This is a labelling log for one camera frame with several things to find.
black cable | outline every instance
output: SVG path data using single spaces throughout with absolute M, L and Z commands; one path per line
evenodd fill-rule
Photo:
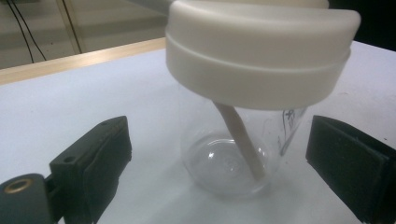
M 25 40 L 26 46 L 29 49 L 30 59 L 32 60 L 32 63 L 34 63 L 35 61 L 33 60 L 32 51 L 30 50 L 29 43 L 27 42 L 26 36 L 24 35 L 20 20 L 18 19 L 17 14 L 15 14 L 14 9 L 12 8 L 12 6 L 9 3 L 8 0 L 7 0 L 7 3 L 8 3 L 8 6 L 9 6 L 9 9 L 11 9 L 11 11 L 12 11 L 12 14 L 14 14 L 15 20 L 17 20 L 18 25 L 20 26 L 20 29 L 21 29 L 21 32 L 22 32 L 22 35 L 23 35 L 23 39 Z
M 25 24 L 26 29 L 27 29 L 27 31 L 29 32 L 30 37 L 32 37 L 33 43 L 35 43 L 35 47 L 38 49 L 38 51 L 40 51 L 41 56 L 43 56 L 44 61 L 46 61 L 46 60 L 47 60 L 46 57 L 44 56 L 44 54 L 43 54 L 43 52 L 41 51 L 40 47 L 39 47 L 39 46 L 37 45 L 37 43 L 35 42 L 35 39 L 33 38 L 32 32 L 30 31 L 29 26 L 27 25 L 27 23 L 26 23 L 24 17 L 22 16 L 20 10 L 18 9 L 18 7 L 17 7 L 17 5 L 15 4 L 14 0 L 11 0 L 11 2 L 12 2 L 12 5 L 14 5 L 14 7 L 17 9 L 18 14 L 20 14 L 21 19 L 22 19 L 23 23 Z

glass beaker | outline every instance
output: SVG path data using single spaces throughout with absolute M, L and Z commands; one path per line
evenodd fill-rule
M 199 185 L 221 195 L 264 188 L 305 112 L 221 105 L 182 86 L 179 101 L 183 163 Z

white cap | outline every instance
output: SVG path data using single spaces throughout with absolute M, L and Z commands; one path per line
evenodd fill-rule
M 305 107 L 332 92 L 359 24 L 350 10 L 176 1 L 167 66 L 183 86 L 218 103 Z
M 127 0 L 141 7 L 146 7 L 164 15 L 169 14 L 169 6 L 176 0 Z M 243 2 L 248 4 L 265 4 L 272 6 L 293 6 L 293 7 L 328 7 L 327 0 L 206 0 L 211 2 Z

black clamp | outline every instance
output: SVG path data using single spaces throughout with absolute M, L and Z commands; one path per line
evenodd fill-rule
M 395 223 L 395 149 L 344 122 L 314 116 L 306 158 L 361 222 Z
M 50 164 L 51 175 L 21 175 L 0 185 L 2 223 L 96 223 L 132 158 L 126 117 L 106 120 Z

wooden edge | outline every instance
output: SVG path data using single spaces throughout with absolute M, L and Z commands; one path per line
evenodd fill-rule
M 165 39 L 159 38 L 111 49 L 102 49 L 89 53 L 54 59 L 41 63 L 6 68 L 0 70 L 0 85 L 35 77 L 43 77 L 73 68 L 104 63 L 111 60 L 164 48 Z

